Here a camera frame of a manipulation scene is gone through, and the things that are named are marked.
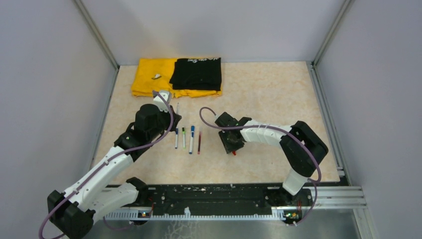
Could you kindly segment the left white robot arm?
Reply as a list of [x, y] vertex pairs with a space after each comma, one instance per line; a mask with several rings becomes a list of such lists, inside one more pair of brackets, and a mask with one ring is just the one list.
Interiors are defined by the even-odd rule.
[[142, 105], [136, 112], [135, 121], [128, 125], [96, 166], [62, 193], [56, 190], [50, 193], [47, 197], [49, 214], [40, 226], [39, 238], [43, 237], [47, 222], [53, 223], [68, 238], [81, 239], [96, 222], [122, 206], [133, 203], [150, 206], [148, 186], [136, 177], [117, 188], [103, 190], [153, 144], [175, 131], [181, 118], [172, 106]]

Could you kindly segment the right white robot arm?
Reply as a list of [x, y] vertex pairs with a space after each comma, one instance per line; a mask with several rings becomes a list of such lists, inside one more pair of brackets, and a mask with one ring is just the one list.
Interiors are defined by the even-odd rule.
[[328, 154], [327, 145], [304, 121], [293, 125], [264, 124], [243, 117], [240, 120], [224, 112], [214, 122], [226, 153], [243, 148], [246, 142], [264, 143], [282, 149], [290, 171], [280, 192], [281, 201], [293, 205], [300, 198], [299, 191]]

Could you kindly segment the red gel pen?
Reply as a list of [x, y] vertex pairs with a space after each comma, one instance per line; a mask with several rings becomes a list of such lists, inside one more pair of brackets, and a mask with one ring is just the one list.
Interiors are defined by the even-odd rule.
[[200, 130], [199, 136], [198, 136], [198, 148], [197, 148], [198, 155], [201, 153], [201, 141], [202, 141], [202, 131]]

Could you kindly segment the black folded shirt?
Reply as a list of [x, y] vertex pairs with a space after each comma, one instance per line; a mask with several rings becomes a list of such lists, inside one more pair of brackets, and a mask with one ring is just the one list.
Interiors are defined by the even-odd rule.
[[170, 84], [174, 90], [220, 91], [221, 58], [179, 58]]

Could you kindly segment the white blue-ended marker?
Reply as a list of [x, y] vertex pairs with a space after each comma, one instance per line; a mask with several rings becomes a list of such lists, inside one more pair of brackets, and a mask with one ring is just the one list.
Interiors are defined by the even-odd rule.
[[175, 149], [178, 149], [178, 144], [179, 144], [179, 129], [176, 128], [175, 129]]

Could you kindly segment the yellow folded shirt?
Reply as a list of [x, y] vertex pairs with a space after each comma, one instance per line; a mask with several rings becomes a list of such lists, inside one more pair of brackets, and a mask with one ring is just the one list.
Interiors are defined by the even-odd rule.
[[131, 94], [135, 97], [151, 97], [153, 91], [165, 90], [176, 98], [218, 97], [222, 91], [215, 90], [174, 90], [170, 79], [175, 70], [176, 58], [141, 58], [137, 66]]

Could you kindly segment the large white blue marker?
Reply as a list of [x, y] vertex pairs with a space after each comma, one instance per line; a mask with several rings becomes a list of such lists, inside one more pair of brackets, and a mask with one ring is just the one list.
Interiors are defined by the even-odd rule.
[[194, 141], [195, 141], [195, 126], [192, 125], [191, 133], [190, 133], [190, 142], [189, 142], [189, 154], [193, 154]]

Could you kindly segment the white green-tipped pen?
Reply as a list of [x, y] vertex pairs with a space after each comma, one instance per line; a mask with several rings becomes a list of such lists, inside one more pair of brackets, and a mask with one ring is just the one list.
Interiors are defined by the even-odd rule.
[[186, 129], [182, 127], [182, 146], [183, 149], [186, 149]]

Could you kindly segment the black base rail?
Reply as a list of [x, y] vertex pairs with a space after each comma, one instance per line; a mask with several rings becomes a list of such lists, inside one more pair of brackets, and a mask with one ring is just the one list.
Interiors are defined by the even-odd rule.
[[282, 221], [298, 222], [313, 205], [310, 189], [291, 195], [275, 184], [150, 185], [131, 204], [111, 212], [109, 220]]

